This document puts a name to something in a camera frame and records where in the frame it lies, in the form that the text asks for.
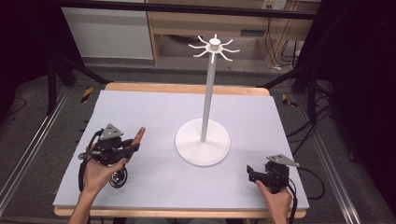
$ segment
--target round white base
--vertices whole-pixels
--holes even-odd
[[[201,166],[211,166],[222,161],[230,151],[231,139],[225,128],[209,120],[206,140],[201,142],[202,119],[193,119],[177,131],[176,148],[187,162]]]

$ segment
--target hand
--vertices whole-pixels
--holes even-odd
[[[99,193],[110,177],[122,169],[126,162],[124,158],[114,166],[104,166],[95,159],[88,159],[84,174],[84,191]]]
[[[256,180],[262,195],[267,201],[268,210],[276,224],[287,223],[288,212],[291,205],[291,195],[287,189],[282,189],[279,193],[272,194],[267,187],[260,181]]]
[[[78,204],[68,223],[87,223],[96,195],[105,186],[108,179],[122,169],[125,162],[126,159],[124,158],[114,166],[104,166],[95,159],[88,159],[84,174],[84,190],[79,195]]]

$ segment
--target white mug tree stand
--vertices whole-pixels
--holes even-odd
[[[221,124],[209,119],[213,83],[215,80],[216,56],[219,53],[225,60],[232,61],[222,52],[225,50],[234,53],[238,52],[239,49],[225,49],[223,46],[229,45],[232,40],[221,44],[221,41],[217,39],[217,35],[211,38],[209,43],[205,42],[200,36],[198,38],[201,42],[205,43],[205,46],[189,46],[194,49],[205,49],[205,51],[193,56],[201,57],[207,52],[210,53],[207,67],[204,116],[202,119],[190,120],[180,127],[176,135],[176,147],[177,152],[185,161],[196,166],[207,167],[222,161],[227,156],[231,147],[231,138],[227,130]]]

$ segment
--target white cabinet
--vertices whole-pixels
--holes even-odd
[[[64,7],[63,12],[83,58],[153,59],[145,11]]]

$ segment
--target wooden table edge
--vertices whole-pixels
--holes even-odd
[[[72,207],[55,206],[54,212],[60,217],[70,217],[74,211]],[[268,218],[267,210],[160,210],[160,209],[106,209],[93,208],[93,217],[173,217],[173,218]],[[305,209],[297,209],[294,218],[305,217]]]
[[[172,92],[172,93],[205,93],[205,85],[185,85],[185,84],[160,84],[160,83],[128,83],[111,82],[105,87],[105,91],[151,91],[151,92]],[[260,95],[270,96],[265,88],[252,88],[244,86],[214,86],[214,94],[231,95]]]

